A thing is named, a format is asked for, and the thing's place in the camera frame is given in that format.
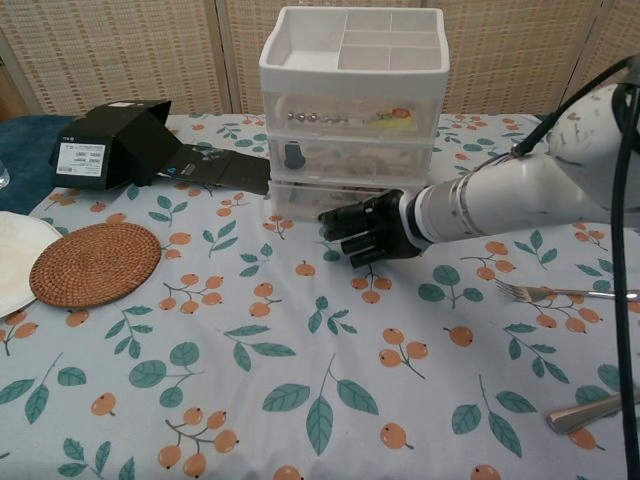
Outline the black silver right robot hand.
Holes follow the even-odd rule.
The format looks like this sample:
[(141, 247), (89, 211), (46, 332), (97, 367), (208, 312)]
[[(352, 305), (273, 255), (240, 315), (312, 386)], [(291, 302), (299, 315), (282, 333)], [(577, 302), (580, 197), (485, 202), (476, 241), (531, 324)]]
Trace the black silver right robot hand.
[(324, 239), (338, 241), (351, 266), (414, 258), (431, 246), (419, 232), (415, 197), (392, 189), (318, 215)]

